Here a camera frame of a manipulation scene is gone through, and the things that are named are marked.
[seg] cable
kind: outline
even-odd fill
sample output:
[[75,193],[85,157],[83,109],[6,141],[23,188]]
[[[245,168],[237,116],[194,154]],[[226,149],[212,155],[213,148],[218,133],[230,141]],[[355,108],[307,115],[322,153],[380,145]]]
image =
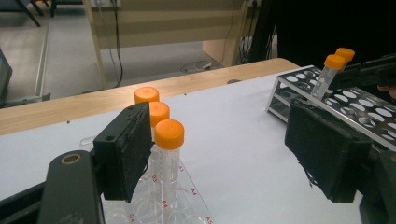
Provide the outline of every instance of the cable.
[[266,45],[266,51],[267,51],[267,53],[266,53],[266,55],[265,55],[265,59],[266,59],[266,60],[271,59],[271,54],[272,54],[272,42],[273,42],[273,40],[274,40],[274,35],[275,35],[275,33],[276,33],[276,27],[274,27],[273,33],[271,34],[270,38],[268,38],[268,42],[267,42],[267,45]]
[[240,45],[239,45],[239,63],[245,63],[245,60],[248,58],[248,55],[250,52],[251,43],[253,40],[253,37],[251,37],[251,31],[252,31],[252,26],[253,26],[254,13],[255,13],[257,5],[258,5],[257,1],[253,1],[253,12],[251,15],[250,25],[249,25],[249,29],[247,32],[247,38],[242,37]]
[[[254,12],[256,11],[256,7],[257,7],[257,1],[253,1],[253,13],[251,15],[251,20],[250,20],[250,26],[248,28],[248,33],[247,36],[251,37],[251,27],[253,25],[253,20],[254,20]],[[247,51],[245,52],[245,56],[248,56],[248,52],[250,51],[250,47],[251,47],[251,42],[253,40],[253,37],[251,37],[248,41],[247,41]]]
[[120,79],[117,82],[117,85],[114,88],[117,88],[120,86],[122,79],[123,79],[123,67],[122,67],[122,61],[121,61],[121,55],[120,55],[120,32],[119,32],[119,15],[118,15],[118,8],[117,8],[117,0],[111,0],[111,3],[113,5],[114,9],[114,16],[116,18],[116,39],[117,39],[117,55],[119,57],[119,62],[120,62]]
[[116,63],[114,62],[113,53],[111,51],[110,37],[109,37],[108,31],[107,31],[107,25],[106,25],[106,22],[105,22],[105,18],[103,17],[103,14],[102,14],[102,4],[100,3],[100,1],[101,0],[95,0],[95,4],[96,4],[96,6],[99,9],[100,19],[102,20],[102,24],[103,24],[103,27],[105,29],[105,35],[106,35],[106,39],[107,39],[108,51],[110,52],[111,62],[113,62],[114,76],[115,76],[116,80],[118,80],[119,77],[117,76]]
[[220,62],[222,62],[222,61],[224,60],[225,45],[227,44],[227,38],[228,38],[228,36],[230,35],[231,30],[233,29],[233,12],[234,12],[234,8],[233,8],[233,11],[232,11],[232,13],[231,13],[231,25],[230,25],[230,29],[228,30],[228,33],[227,33],[227,35],[225,36],[225,39],[224,39],[223,53],[222,53]]

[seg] white surface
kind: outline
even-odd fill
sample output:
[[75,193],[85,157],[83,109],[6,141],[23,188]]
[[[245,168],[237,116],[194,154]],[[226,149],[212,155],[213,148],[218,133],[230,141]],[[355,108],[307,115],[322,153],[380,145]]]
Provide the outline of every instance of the white surface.
[[[212,217],[217,224],[361,223],[361,195],[354,203],[327,200],[284,145],[286,123],[265,112],[275,78],[163,100],[185,126],[180,158]],[[44,181],[53,158],[78,149],[119,112],[0,136],[0,200]]]

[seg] floor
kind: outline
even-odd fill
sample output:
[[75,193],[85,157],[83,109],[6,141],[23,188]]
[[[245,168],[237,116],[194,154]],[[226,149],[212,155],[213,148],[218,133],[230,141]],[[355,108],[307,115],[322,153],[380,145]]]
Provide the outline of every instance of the floor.
[[[29,9],[41,27],[24,13],[0,13],[0,48],[13,69],[7,106],[101,90],[84,7],[58,6],[51,18],[49,9],[43,3],[38,5],[44,17]],[[120,78],[117,52],[101,50],[101,55],[108,86],[115,86]],[[202,51],[202,42],[120,49],[120,57],[121,86],[200,72],[209,62],[210,69],[222,67]]]

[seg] black device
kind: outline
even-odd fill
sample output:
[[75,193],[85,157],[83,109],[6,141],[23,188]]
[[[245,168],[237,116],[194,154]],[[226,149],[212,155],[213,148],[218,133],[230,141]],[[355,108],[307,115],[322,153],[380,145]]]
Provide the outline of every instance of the black device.
[[153,145],[149,103],[123,109],[92,151],[55,158],[47,180],[0,202],[0,223],[105,223],[100,195],[130,202]]
[[332,80],[330,90],[356,86],[396,85],[396,53],[366,63],[352,64]]
[[290,103],[285,145],[332,202],[352,203],[361,192],[363,224],[396,223],[396,152],[301,100]]
[[0,49],[0,108],[6,103],[7,88],[12,76],[12,68],[9,66],[6,56]]

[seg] orange cap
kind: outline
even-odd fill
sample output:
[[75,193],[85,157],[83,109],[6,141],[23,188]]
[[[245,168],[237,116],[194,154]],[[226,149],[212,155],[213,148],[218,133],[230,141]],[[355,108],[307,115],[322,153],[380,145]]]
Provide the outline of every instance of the orange cap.
[[141,87],[134,92],[134,103],[160,101],[160,93],[152,87]]
[[350,62],[352,61],[353,56],[355,56],[355,51],[352,49],[339,48],[335,54],[343,57],[347,62]]
[[151,127],[155,127],[163,119],[169,119],[169,106],[163,102],[149,102],[149,117]]
[[327,67],[330,67],[332,69],[341,69],[344,64],[346,63],[346,60],[338,55],[335,54],[330,54],[327,56],[326,61],[324,62],[324,65]]
[[184,143],[184,127],[174,119],[164,119],[155,126],[154,141],[158,147],[174,150]]

